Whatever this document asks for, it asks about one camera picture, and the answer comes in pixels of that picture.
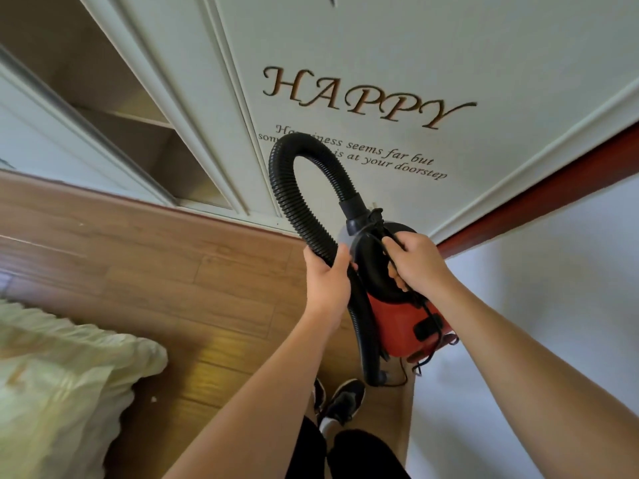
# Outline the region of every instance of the person's right hand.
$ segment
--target person's right hand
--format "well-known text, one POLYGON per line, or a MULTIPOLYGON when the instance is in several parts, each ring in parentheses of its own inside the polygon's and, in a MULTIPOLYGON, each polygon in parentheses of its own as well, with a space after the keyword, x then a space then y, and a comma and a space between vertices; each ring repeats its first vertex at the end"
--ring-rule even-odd
POLYGON ((390 263, 388 273, 395 278, 398 287, 406 290, 403 280, 414 290, 428 297, 437 288, 454 281, 455 278, 437 246, 428 237, 412 232, 397 232, 395 237, 404 244, 406 250, 390 237, 384 237, 381 241, 397 266, 399 278, 390 263))

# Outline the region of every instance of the black sneaker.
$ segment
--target black sneaker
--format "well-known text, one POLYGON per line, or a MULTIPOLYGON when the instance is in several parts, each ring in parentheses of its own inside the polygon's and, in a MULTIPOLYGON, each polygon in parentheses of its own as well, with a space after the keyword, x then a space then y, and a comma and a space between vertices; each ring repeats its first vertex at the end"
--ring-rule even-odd
POLYGON ((326 389, 319 378, 315 378, 315 383, 313 384, 313 400, 315 415, 319 415, 326 404, 326 389))
POLYGON ((324 417, 337 420, 342 426, 353 419, 362 406, 366 386, 363 381, 353 378, 341 384, 328 403, 324 417))

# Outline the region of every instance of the white wall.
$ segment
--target white wall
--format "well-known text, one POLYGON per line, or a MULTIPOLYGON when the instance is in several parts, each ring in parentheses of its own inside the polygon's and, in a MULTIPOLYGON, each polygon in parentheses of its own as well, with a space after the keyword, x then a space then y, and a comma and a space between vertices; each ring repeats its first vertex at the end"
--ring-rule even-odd
MULTIPOLYGON (((448 263, 487 304, 639 412, 639 176, 448 263)), ((539 478, 462 344, 415 385, 413 478, 539 478)))

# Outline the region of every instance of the red wooden trim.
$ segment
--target red wooden trim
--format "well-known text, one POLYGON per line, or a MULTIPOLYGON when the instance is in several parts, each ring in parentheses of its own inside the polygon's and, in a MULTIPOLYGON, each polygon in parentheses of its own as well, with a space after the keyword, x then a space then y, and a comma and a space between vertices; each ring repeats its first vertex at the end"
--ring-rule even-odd
POLYGON ((443 257, 451 257, 636 173, 639 122, 447 238, 438 248, 443 257))

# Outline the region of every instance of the vacuum cleaner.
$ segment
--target vacuum cleaner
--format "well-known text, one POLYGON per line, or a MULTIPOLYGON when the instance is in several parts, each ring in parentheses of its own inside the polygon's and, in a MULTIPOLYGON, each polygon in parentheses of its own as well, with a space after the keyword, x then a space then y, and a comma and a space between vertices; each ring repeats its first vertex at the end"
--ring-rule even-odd
POLYGON ((333 265, 337 242, 313 215, 300 193, 293 161, 298 156, 312 161, 328 178, 346 217, 349 246, 356 266, 347 271, 351 283, 348 312, 359 346, 365 382, 371 386, 399 386, 388 383, 388 373, 380 369, 380 358, 405 358, 415 363, 413 371, 430 361, 445 344, 456 344, 452 333, 436 307, 418 292, 398 288, 388 275, 394 265, 381 239, 395 237, 399 231, 415 232, 395 222, 385 222, 382 209, 369 210, 348 177, 344 167, 328 147, 313 136, 291 133, 280 138, 270 154, 270 184, 282 212, 308 246, 328 265, 333 265))

